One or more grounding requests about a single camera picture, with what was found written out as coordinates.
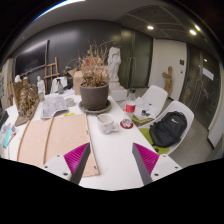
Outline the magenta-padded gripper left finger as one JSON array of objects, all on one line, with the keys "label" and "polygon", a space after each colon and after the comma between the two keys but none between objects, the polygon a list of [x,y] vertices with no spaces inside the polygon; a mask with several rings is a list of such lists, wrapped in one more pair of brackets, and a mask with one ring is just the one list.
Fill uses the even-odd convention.
[{"label": "magenta-padded gripper left finger", "polygon": [[85,143],[65,155],[55,155],[42,166],[42,169],[78,185],[89,155],[90,143]]}]

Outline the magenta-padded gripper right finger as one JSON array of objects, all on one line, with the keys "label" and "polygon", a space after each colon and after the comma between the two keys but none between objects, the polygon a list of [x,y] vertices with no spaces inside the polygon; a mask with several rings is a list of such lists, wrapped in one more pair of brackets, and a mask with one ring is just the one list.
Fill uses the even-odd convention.
[{"label": "magenta-padded gripper right finger", "polygon": [[168,155],[158,155],[137,143],[133,144],[132,153],[137,163],[143,185],[150,184],[181,170],[181,167]]}]

